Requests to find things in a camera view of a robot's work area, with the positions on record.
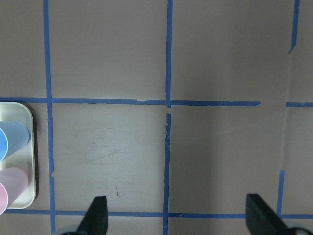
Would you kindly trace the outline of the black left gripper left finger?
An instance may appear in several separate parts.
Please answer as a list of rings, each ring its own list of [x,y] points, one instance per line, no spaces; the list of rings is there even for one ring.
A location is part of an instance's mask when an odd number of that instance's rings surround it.
[[[92,201],[75,233],[77,235],[105,235],[108,231],[108,206],[106,196]]]

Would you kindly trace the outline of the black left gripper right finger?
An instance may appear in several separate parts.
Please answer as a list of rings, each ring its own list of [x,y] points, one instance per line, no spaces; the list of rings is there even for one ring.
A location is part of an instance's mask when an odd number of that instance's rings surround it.
[[[251,235],[292,234],[292,230],[258,194],[246,195],[246,226]]]

